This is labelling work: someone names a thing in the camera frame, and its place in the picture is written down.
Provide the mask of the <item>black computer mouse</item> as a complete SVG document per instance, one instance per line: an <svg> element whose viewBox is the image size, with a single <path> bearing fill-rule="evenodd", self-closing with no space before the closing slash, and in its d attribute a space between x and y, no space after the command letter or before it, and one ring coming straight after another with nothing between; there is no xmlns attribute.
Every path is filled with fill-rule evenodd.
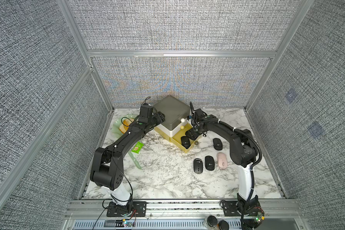
<svg viewBox="0 0 345 230"><path fill-rule="evenodd" d="M223 149L223 144L222 144L221 139L214 138L213 139L213 147L214 147L215 150L218 150L218 151L222 150Z"/></svg>
<svg viewBox="0 0 345 230"><path fill-rule="evenodd" d="M196 158L193 161L193 170L196 174L201 174L203 172L203 162L201 159Z"/></svg>
<svg viewBox="0 0 345 230"><path fill-rule="evenodd" d="M215 160L212 156L206 156L205 157L205 168L208 171L215 170Z"/></svg>
<svg viewBox="0 0 345 230"><path fill-rule="evenodd" d="M185 148L185 149L189 149L191 146L190 143L190 139L187 136L182 136L181 137L181 145Z"/></svg>
<svg viewBox="0 0 345 230"><path fill-rule="evenodd" d="M199 135L195 131L190 129L190 130L186 131L186 136L191 140L196 140Z"/></svg>

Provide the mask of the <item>grey three-drawer storage box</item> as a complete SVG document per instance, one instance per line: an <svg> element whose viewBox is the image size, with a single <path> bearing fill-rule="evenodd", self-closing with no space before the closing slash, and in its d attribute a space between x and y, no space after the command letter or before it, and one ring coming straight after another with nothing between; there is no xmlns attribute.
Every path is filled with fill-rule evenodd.
<svg viewBox="0 0 345 230"><path fill-rule="evenodd" d="M177 98L168 95L156 103L154 108L165 115L165 121L156 126L154 130L184 153L188 153L198 143L197 139L187 139L188 144L182 144L186 132L192 128L187 119L190 115L190 107Z"/></svg>

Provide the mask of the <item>pink computer mouse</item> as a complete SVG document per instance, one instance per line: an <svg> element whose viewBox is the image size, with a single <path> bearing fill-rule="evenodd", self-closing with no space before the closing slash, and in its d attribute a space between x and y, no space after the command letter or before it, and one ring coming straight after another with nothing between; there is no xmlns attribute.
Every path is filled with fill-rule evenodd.
<svg viewBox="0 0 345 230"><path fill-rule="evenodd" d="M217 161L220 169L226 169L228 167L227 157L223 152L217 153Z"/></svg>

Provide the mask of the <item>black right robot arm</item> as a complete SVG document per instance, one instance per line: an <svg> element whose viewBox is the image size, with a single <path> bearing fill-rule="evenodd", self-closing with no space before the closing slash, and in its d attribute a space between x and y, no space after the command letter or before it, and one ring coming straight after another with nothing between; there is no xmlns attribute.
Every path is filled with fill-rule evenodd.
<svg viewBox="0 0 345 230"><path fill-rule="evenodd" d="M238 166L239 190L237 193L237 211L241 215L243 230L256 229L264 218L264 211L255 194L254 167L263 157L259 145L250 130L234 128L214 115L208 115L202 109L194 109L190 103L191 115L188 117L192 128L186 132L191 140L205 136L211 131L229 142L230 158Z"/></svg>

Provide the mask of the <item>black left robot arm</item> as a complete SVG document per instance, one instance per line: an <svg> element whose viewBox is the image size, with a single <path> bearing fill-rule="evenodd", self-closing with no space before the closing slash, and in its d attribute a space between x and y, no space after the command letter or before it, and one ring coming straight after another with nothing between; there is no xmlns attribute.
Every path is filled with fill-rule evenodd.
<svg viewBox="0 0 345 230"><path fill-rule="evenodd" d="M125 155L156 126L165 121L165 115L148 103L140 107L140 114L129 124L121 122L126 127L125 133L106 148L97 148L90 171L90 181L97 186L111 190L111 208L128 217L134 214L133 191L130 193L123 185Z"/></svg>

